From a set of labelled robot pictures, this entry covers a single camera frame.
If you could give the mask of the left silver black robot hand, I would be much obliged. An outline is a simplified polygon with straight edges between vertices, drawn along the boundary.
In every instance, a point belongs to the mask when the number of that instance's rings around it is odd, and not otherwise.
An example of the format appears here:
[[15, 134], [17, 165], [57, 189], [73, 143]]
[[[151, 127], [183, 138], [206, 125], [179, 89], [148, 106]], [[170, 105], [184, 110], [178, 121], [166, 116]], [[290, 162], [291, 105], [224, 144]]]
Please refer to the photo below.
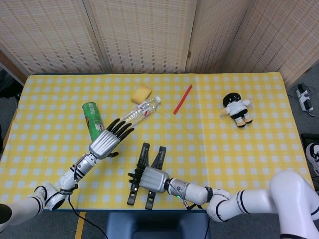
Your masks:
[[90, 144], [90, 154], [97, 159], [117, 156], [118, 152], [113, 152], [113, 150], [134, 130], [132, 123], [115, 119]]

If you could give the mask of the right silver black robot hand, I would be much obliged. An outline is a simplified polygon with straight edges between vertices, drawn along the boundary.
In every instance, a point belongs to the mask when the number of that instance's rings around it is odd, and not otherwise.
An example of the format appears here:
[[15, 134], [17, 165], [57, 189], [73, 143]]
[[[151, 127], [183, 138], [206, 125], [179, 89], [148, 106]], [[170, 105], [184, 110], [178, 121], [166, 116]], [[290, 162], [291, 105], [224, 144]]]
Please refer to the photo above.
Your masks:
[[134, 173], [128, 173], [132, 184], [138, 184], [140, 187], [155, 193], [165, 191], [165, 182], [170, 179], [169, 174], [153, 167], [138, 167]]

